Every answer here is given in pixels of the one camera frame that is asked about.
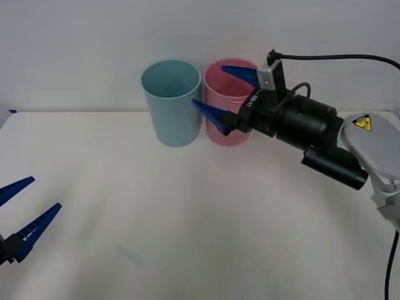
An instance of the cup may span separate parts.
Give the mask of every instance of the cup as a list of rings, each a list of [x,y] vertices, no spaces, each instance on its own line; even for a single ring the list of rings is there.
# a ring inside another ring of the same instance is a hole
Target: cup
[[[248,68],[256,68],[256,65],[241,59],[222,59],[209,66],[204,75],[206,103],[237,114],[243,102],[254,90],[254,86],[221,71],[217,63],[220,66],[232,65]],[[228,136],[224,136],[210,121],[207,121],[206,129],[211,140],[222,146],[236,146],[249,137],[248,133],[238,130],[231,132]]]
[[[158,140],[170,147],[193,142],[201,126],[191,103],[200,99],[199,69],[185,61],[160,61],[143,72],[141,82]]]

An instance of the warning sticker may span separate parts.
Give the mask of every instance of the warning sticker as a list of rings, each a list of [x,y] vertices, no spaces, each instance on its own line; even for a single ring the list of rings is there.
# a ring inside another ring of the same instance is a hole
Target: warning sticker
[[[372,131],[371,117],[367,114],[353,121],[353,124],[365,130]]]

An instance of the light blue cup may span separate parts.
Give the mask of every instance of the light blue cup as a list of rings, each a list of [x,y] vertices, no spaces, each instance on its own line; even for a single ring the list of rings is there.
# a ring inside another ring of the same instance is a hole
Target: light blue cup
[[[171,147],[193,142],[201,125],[191,104],[200,99],[199,69],[184,61],[160,61],[143,72],[141,81],[159,141]]]

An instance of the table surface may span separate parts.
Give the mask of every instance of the table surface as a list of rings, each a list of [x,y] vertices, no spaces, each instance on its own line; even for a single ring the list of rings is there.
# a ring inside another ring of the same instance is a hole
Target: table surface
[[[170,148],[147,112],[21,112],[0,141],[0,185],[36,178],[0,209],[1,234],[62,204],[0,267],[2,300],[383,298],[394,228],[370,183],[353,191],[281,141],[203,131]]]

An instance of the pink cup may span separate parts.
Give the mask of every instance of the pink cup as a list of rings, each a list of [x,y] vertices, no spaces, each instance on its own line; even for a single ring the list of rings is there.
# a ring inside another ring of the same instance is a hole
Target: pink cup
[[[256,68],[256,65],[241,59],[223,59],[220,65],[232,65]],[[238,113],[243,102],[248,98],[254,86],[238,79],[226,72],[222,72],[215,62],[204,75],[206,85],[206,103],[226,111]],[[249,134],[235,130],[229,136],[224,136],[215,125],[209,121],[206,124],[208,136],[211,140],[222,146],[236,146],[248,139]]]

